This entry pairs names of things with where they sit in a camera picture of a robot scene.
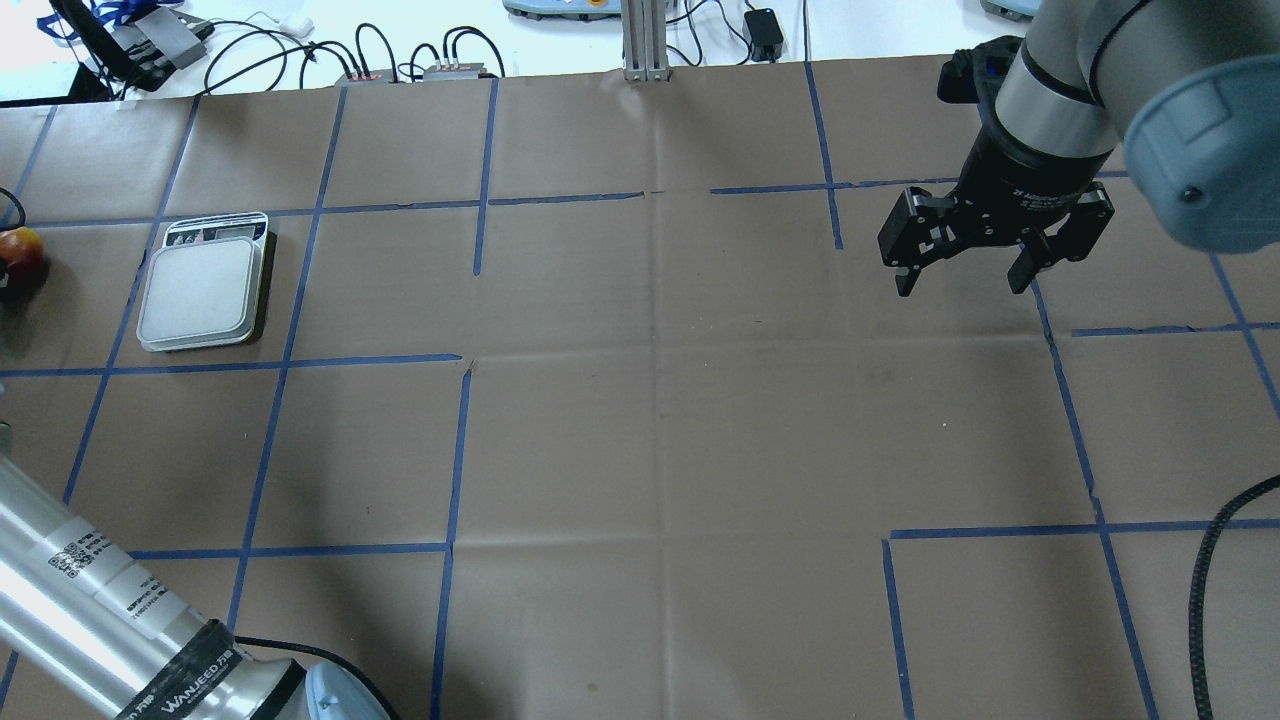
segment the red apple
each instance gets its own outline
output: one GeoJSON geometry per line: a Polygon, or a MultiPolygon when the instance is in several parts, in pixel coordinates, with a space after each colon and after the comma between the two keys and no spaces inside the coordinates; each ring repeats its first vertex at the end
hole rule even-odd
{"type": "Polygon", "coordinates": [[[33,287],[45,266],[45,243],[31,228],[0,233],[0,293],[33,287]]]}

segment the black tape band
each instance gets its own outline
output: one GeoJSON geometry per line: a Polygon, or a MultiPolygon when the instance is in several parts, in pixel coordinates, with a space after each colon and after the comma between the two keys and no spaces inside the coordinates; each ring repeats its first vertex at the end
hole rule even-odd
{"type": "Polygon", "coordinates": [[[284,671],[284,675],[280,675],[280,682],[275,684],[275,689],[266,696],[266,700],[262,701],[262,705],[257,706],[257,710],[253,711],[253,715],[248,720],[275,720],[306,676],[307,671],[298,665],[298,661],[291,660],[289,669],[284,671]]]}
{"type": "Polygon", "coordinates": [[[241,664],[227,625],[210,620],[133,696],[115,720],[180,720],[241,664]]]}

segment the electronic device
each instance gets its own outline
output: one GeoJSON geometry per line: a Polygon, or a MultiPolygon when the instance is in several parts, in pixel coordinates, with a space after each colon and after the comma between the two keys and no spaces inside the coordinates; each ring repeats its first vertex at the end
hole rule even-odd
{"type": "Polygon", "coordinates": [[[179,220],[151,256],[138,311],[150,352],[234,345],[261,332],[275,233],[262,213],[179,220]]]}
{"type": "Polygon", "coordinates": [[[956,51],[937,95],[977,104],[982,129],[955,190],[909,187],[881,228],[904,297],[969,247],[1019,246],[1015,293],[1084,260],[1115,213],[1094,178],[1120,137],[1176,241],[1280,242],[1280,0],[1044,0],[1025,41],[956,51]]]}

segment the connector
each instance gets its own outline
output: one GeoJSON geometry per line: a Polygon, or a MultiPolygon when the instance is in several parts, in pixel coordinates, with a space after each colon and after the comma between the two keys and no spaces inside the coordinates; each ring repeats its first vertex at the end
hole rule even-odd
{"type": "Polygon", "coordinates": [[[782,56],[782,28],[773,8],[748,10],[742,14],[745,35],[751,41],[751,60],[777,61],[782,56]]]}

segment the black cord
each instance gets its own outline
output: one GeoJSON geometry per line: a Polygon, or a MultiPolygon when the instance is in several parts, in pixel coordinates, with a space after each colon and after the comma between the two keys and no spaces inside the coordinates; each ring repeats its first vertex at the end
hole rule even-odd
{"type": "Polygon", "coordinates": [[[680,59],[684,60],[686,65],[692,67],[692,64],[694,64],[692,60],[690,60],[689,55],[685,55],[685,51],[681,50],[680,47],[676,47],[675,45],[668,45],[667,50],[671,50],[676,55],[680,55],[680,59]]]}
{"type": "Polygon", "coordinates": [[[694,13],[696,13],[698,8],[701,8],[703,5],[705,5],[705,4],[710,3],[710,1],[712,0],[699,0],[699,3],[696,5],[694,5],[692,10],[689,9],[689,3],[685,3],[685,14],[680,15],[677,18],[671,18],[669,20],[667,20],[667,24],[673,26],[673,24],[678,23],[680,20],[682,20],[682,19],[687,18],[689,15],[692,15],[694,13]]]}
{"type": "Polygon", "coordinates": [[[485,45],[489,46],[489,50],[493,50],[493,56],[498,59],[498,74],[502,76],[502,77],[507,77],[507,65],[502,61],[502,53],[498,53],[498,46],[494,45],[492,40],[489,40],[488,35],[480,32],[479,29],[467,28],[467,29],[463,29],[462,32],[460,32],[460,33],[457,33],[457,35],[453,36],[453,47],[452,47],[452,50],[453,50],[453,59],[454,60],[458,59],[458,41],[462,40],[463,37],[468,36],[468,35],[474,35],[474,36],[479,37],[480,40],[485,41],[485,45]]]}
{"type": "Polygon", "coordinates": [[[14,195],[14,193],[12,193],[12,192],[9,192],[8,190],[5,190],[3,187],[0,187],[0,195],[4,195],[5,197],[8,197],[9,202],[13,202],[14,210],[18,211],[18,222],[17,223],[10,223],[10,224],[4,225],[4,227],[0,227],[0,232],[15,231],[15,229],[20,228],[22,225],[27,224],[27,209],[23,208],[22,202],[18,201],[18,196],[14,195]]]}
{"type": "Polygon", "coordinates": [[[228,77],[218,81],[218,83],[215,83],[215,85],[212,85],[210,87],[206,87],[205,90],[197,92],[196,96],[198,97],[201,95],[210,95],[212,91],[218,90],[219,87],[223,87],[224,85],[232,82],[233,79],[236,79],[236,78],[238,78],[238,77],[241,77],[241,76],[243,76],[243,74],[246,74],[248,72],[256,70],[257,68],[260,68],[260,67],[270,63],[271,60],[279,60],[280,58],[285,58],[285,56],[292,55],[294,53],[314,53],[316,50],[324,50],[326,53],[332,53],[334,58],[338,58],[338,60],[342,61],[342,55],[339,55],[338,51],[333,50],[332,47],[324,47],[324,46],[320,46],[320,45],[305,45],[302,47],[289,47],[288,50],[285,50],[283,53],[276,53],[275,55],[269,55],[266,58],[262,58],[261,60],[253,63],[252,65],[250,65],[250,67],[247,67],[247,68],[244,68],[244,69],[242,69],[242,70],[239,70],[239,72],[237,72],[237,73],[234,73],[232,76],[228,76],[228,77]]]}
{"type": "MultiPolygon", "coordinates": [[[[219,20],[219,22],[228,23],[228,24],[241,24],[239,20],[219,20]]],[[[250,27],[256,27],[256,26],[252,26],[251,23],[243,23],[243,24],[247,24],[250,27]]],[[[212,74],[214,74],[214,67],[218,65],[218,63],[227,55],[227,53],[229,53],[232,47],[236,47],[242,41],[248,40],[248,38],[255,37],[255,36],[260,36],[260,35],[264,36],[264,37],[270,37],[280,47],[280,51],[282,53],[284,51],[284,41],[280,40],[279,37],[276,37],[278,35],[283,35],[283,33],[279,33],[278,31],[274,31],[274,29],[265,29],[265,28],[257,28],[257,29],[252,29],[250,32],[246,32],[244,35],[242,35],[242,36],[237,37],[236,40],[228,42],[227,47],[223,47],[221,50],[219,50],[218,54],[214,55],[214,59],[209,61],[209,67],[205,68],[205,91],[206,92],[209,91],[209,78],[212,77],[212,74]]],[[[289,61],[287,59],[280,63],[280,72],[278,72],[275,74],[275,79],[271,81],[271,85],[268,86],[268,88],[266,88],[268,91],[275,90],[275,86],[280,85],[280,81],[284,78],[284,70],[288,67],[289,67],[289,61]]]]}
{"type": "Polygon", "coordinates": [[[737,38],[742,41],[742,45],[746,46],[746,56],[742,58],[740,61],[735,63],[736,65],[745,65],[746,61],[751,59],[751,41],[744,37],[741,32],[737,32],[737,28],[733,27],[733,23],[728,22],[728,13],[724,12],[724,3],[722,0],[712,0],[712,1],[719,5],[721,18],[724,19],[724,27],[727,27],[730,32],[737,36],[737,38]]]}
{"type": "MultiPolygon", "coordinates": [[[[435,58],[435,64],[436,64],[436,65],[439,65],[439,64],[440,64],[440,53],[439,53],[439,51],[438,51],[438,50],[435,49],[435,46],[434,46],[434,45],[431,45],[430,42],[419,42],[419,44],[417,44],[417,47],[415,47],[415,49],[413,49],[413,51],[412,51],[412,53],[410,54],[410,56],[408,56],[408,64],[410,64],[410,69],[411,69],[411,70],[412,70],[413,65],[416,65],[416,64],[417,64],[417,54],[419,54],[419,53],[421,53],[424,47],[425,47],[426,50],[430,50],[430,51],[431,51],[431,56],[433,56],[433,58],[435,58]]],[[[422,73],[424,73],[424,74],[426,73],[426,68],[422,68],[422,73]]]]}
{"type": "Polygon", "coordinates": [[[1208,678],[1204,671],[1204,585],[1208,583],[1208,564],[1213,560],[1213,548],[1233,515],[1277,487],[1280,487],[1280,475],[1262,480],[1233,497],[1208,524],[1204,538],[1201,541],[1199,552],[1196,553],[1196,569],[1192,571],[1192,596],[1187,612],[1187,644],[1192,660],[1192,693],[1196,696],[1196,715],[1199,720],[1213,720],[1213,706],[1208,700],[1208,678]]]}
{"type": "Polygon", "coordinates": [[[369,63],[365,61],[365,51],[360,47],[360,31],[365,28],[376,32],[378,37],[383,38],[383,45],[387,46],[387,59],[392,64],[392,82],[399,82],[399,76],[396,73],[396,53],[392,50],[392,44],[374,23],[360,23],[356,26],[356,55],[360,58],[360,68],[365,70],[365,77],[369,77],[369,63]]]}
{"type": "MultiPolygon", "coordinates": [[[[698,8],[705,5],[707,1],[708,0],[703,0],[701,3],[699,3],[698,8]]],[[[694,47],[698,47],[698,61],[694,63],[694,65],[701,65],[703,60],[707,59],[707,55],[703,53],[703,41],[698,38],[698,27],[694,26],[694,10],[696,10],[698,8],[694,8],[691,10],[689,8],[689,0],[685,0],[685,17],[689,20],[689,35],[694,36],[694,47]]]]}
{"type": "MultiPolygon", "coordinates": [[[[307,47],[311,49],[311,50],[329,50],[329,47],[325,47],[325,46],[328,44],[330,44],[330,42],[333,42],[333,41],[330,40],[330,41],[325,41],[325,42],[312,42],[312,44],[307,45],[307,47]]],[[[335,58],[338,58],[338,63],[342,64],[342,74],[343,74],[343,77],[346,77],[347,79],[351,79],[351,68],[347,67],[347,61],[342,59],[342,55],[339,55],[335,50],[329,50],[329,53],[333,53],[333,55],[335,58]]],[[[303,90],[307,86],[306,85],[306,77],[307,77],[307,63],[308,61],[311,61],[311,63],[317,61],[316,58],[315,58],[315,53],[308,53],[307,56],[302,59],[302,67],[298,69],[298,90],[303,90]]]]}
{"type": "Polygon", "coordinates": [[[369,675],[365,675],[360,670],[360,667],[356,667],[355,664],[352,664],[349,660],[347,660],[346,657],[342,657],[340,655],[338,655],[335,652],[329,652],[328,650],[319,648],[319,647],[311,647],[308,644],[302,644],[302,643],[291,643],[291,642],[284,642],[284,641],[269,641],[269,639],[265,639],[265,638],[250,638],[250,637],[244,637],[244,635],[236,635],[236,642],[238,642],[239,644],[250,644],[250,646],[255,646],[255,647],[269,647],[271,650],[285,650],[285,651],[289,651],[289,652],[302,652],[302,653],[306,653],[306,655],[314,655],[316,657],[323,657],[323,659],[328,660],[329,662],[333,662],[334,665],[337,665],[337,666],[342,667],[343,670],[351,673],[351,675],[353,678],[356,678],[357,680],[360,680],[360,683],[362,685],[365,685],[365,688],[369,691],[369,694],[374,696],[374,700],[378,701],[378,705],[383,706],[383,712],[385,712],[387,716],[390,720],[399,720],[399,715],[396,714],[396,708],[392,707],[390,701],[388,701],[387,696],[384,696],[381,693],[381,691],[378,689],[378,685],[375,685],[374,682],[369,679],[369,675]]]}

